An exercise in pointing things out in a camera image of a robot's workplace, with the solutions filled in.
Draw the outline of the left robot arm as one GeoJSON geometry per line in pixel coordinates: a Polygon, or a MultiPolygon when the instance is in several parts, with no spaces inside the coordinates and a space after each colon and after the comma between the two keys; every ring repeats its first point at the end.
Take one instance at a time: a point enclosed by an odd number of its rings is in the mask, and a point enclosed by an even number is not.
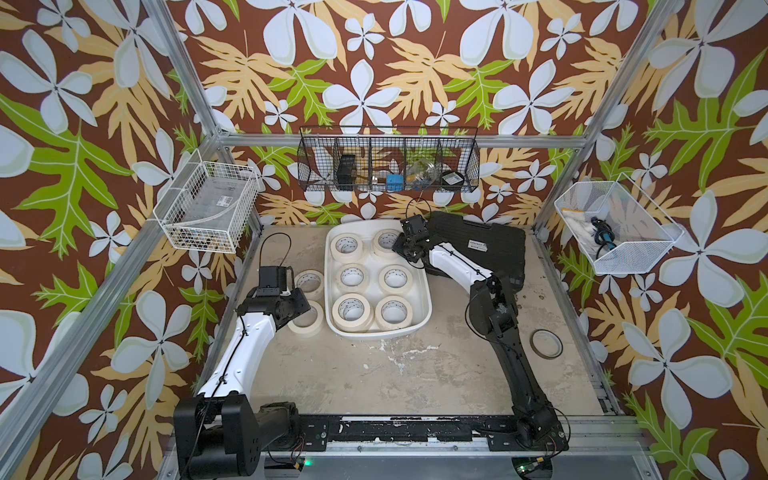
{"type": "Polygon", "coordinates": [[[254,410],[251,392],[261,359],[277,331],[311,310],[304,292],[257,287],[237,307],[235,331],[209,380],[174,412],[183,479],[248,477],[268,447],[299,439],[293,402],[254,410]]]}

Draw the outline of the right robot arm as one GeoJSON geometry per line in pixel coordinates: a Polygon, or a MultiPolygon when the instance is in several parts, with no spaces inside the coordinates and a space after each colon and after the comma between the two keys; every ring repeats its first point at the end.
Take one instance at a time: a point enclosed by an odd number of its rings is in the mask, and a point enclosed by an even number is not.
{"type": "Polygon", "coordinates": [[[432,233],[421,215],[400,222],[402,232],[392,250],[410,264],[422,263],[447,274],[469,300],[464,319],[472,332],[492,347],[508,384],[514,426],[511,434],[526,450],[569,448],[569,430],[538,383],[519,331],[516,295],[520,288],[502,270],[492,271],[432,233]]]}

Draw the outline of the masking tape roll one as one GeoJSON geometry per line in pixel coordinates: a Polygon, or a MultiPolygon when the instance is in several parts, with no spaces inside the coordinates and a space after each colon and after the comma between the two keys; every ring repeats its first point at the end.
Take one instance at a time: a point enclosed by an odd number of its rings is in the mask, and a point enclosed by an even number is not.
{"type": "Polygon", "coordinates": [[[321,302],[324,298],[324,275],[318,270],[304,270],[295,277],[298,287],[308,300],[321,302]]]}

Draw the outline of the masking tape roll two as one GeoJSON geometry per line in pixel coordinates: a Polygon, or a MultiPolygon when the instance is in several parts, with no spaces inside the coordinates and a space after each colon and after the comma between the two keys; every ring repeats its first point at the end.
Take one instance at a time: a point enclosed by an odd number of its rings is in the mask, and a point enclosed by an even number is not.
{"type": "Polygon", "coordinates": [[[366,254],[365,242],[356,234],[340,234],[331,240],[330,252],[336,262],[355,263],[366,254]]]}

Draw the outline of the white plastic storage box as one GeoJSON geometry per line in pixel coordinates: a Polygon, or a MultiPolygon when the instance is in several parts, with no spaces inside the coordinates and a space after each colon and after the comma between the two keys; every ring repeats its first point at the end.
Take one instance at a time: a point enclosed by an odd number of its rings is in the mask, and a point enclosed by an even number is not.
{"type": "Polygon", "coordinates": [[[342,337],[347,337],[355,340],[390,339],[397,336],[408,335],[416,332],[420,328],[426,326],[431,318],[433,307],[432,307],[430,288],[429,288],[426,273],[421,269],[417,269],[411,266],[401,256],[397,259],[382,259],[377,257],[373,253],[371,241],[374,235],[378,231],[383,229],[395,229],[400,231],[400,233],[402,232],[400,222],[397,220],[365,220],[365,221],[358,221],[358,222],[338,225],[332,228],[327,234],[327,237],[325,240],[325,259],[324,259],[324,275],[325,275],[324,302],[325,302],[326,323],[334,333],[342,337]],[[368,290],[366,293],[361,295],[366,297],[371,303],[371,306],[373,307],[373,312],[374,312],[374,320],[370,328],[366,332],[362,332],[362,333],[342,332],[338,328],[336,328],[332,322],[331,309],[333,307],[333,304],[341,295],[344,295],[344,294],[335,285],[335,275],[338,269],[340,268],[340,266],[343,264],[336,262],[332,258],[331,252],[330,252],[330,242],[335,236],[340,234],[345,234],[345,233],[356,234],[365,242],[366,254],[363,258],[361,258],[358,262],[355,262],[355,263],[364,265],[368,269],[371,275],[371,280],[370,280],[370,285],[368,287],[368,290]],[[412,324],[407,328],[394,330],[394,331],[382,331],[378,328],[375,322],[376,305],[383,298],[387,296],[395,296],[395,295],[389,295],[379,287],[378,277],[383,267],[387,265],[392,265],[392,264],[402,265],[408,268],[412,274],[412,277],[413,277],[412,289],[403,298],[407,299],[413,308],[413,320],[412,320],[412,324]]]}

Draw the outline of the masking tape roll three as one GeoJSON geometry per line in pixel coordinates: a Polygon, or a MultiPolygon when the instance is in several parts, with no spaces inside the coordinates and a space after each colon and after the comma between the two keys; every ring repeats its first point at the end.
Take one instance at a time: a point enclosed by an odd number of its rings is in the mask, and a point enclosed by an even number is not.
{"type": "Polygon", "coordinates": [[[288,323],[289,330],[301,338],[310,338],[318,334],[325,322],[323,307],[313,300],[309,300],[308,304],[307,312],[288,323]]]}

